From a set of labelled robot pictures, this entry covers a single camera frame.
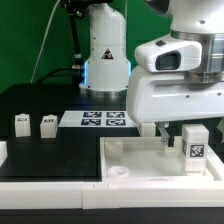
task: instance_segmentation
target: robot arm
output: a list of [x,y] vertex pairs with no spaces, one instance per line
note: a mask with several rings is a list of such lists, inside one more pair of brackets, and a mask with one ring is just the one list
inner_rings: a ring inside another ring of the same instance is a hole
[[136,123],[224,117],[223,0],[146,0],[171,32],[136,49],[127,111]]
[[[126,21],[109,7],[113,0],[61,0],[72,29],[75,68],[82,75],[80,92],[94,97],[126,95],[130,62],[126,58]],[[74,17],[90,15],[90,57],[84,63]]]

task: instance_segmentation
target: white foam block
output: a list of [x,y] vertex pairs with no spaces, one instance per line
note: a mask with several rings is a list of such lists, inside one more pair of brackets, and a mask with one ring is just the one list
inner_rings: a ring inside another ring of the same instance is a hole
[[8,157],[6,142],[0,141],[0,167]]
[[182,137],[187,144],[208,144],[209,131],[202,124],[183,125]]
[[123,155],[123,142],[120,139],[105,141],[105,156],[111,159],[121,158]]
[[141,137],[155,137],[156,136],[155,123],[142,123],[140,124],[138,130]]
[[58,118],[54,115],[44,116],[40,124],[41,138],[56,138]]
[[29,114],[15,116],[15,134],[16,137],[27,137],[31,135]]

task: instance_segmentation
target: circular hole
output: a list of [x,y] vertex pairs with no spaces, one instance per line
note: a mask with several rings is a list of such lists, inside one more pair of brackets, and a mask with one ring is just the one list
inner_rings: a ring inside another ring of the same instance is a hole
[[199,20],[198,23],[203,25],[203,24],[205,24],[205,21],[204,20]]
[[128,177],[129,170],[123,166],[114,166],[108,169],[108,177]]

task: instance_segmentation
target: white platform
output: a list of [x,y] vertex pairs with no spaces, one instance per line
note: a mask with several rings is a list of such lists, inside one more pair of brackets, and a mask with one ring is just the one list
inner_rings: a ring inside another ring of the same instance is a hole
[[[224,206],[224,165],[212,149],[202,176],[181,176],[178,150],[164,152],[160,137],[119,139],[116,159],[105,158],[101,139],[102,182],[0,183],[0,209]],[[129,176],[108,177],[111,166]]]

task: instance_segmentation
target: green wall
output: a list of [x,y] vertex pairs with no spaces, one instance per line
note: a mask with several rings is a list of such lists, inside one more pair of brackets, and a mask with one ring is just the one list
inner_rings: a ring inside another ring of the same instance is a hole
[[[30,82],[45,28],[56,0],[2,1],[0,7],[0,92]],[[111,6],[125,14],[126,0]],[[169,32],[170,21],[156,16],[144,0],[128,1],[127,57],[136,66],[135,48]],[[89,55],[89,20],[77,22],[82,54]],[[54,68],[73,63],[73,47],[66,11],[58,7],[36,79]]]

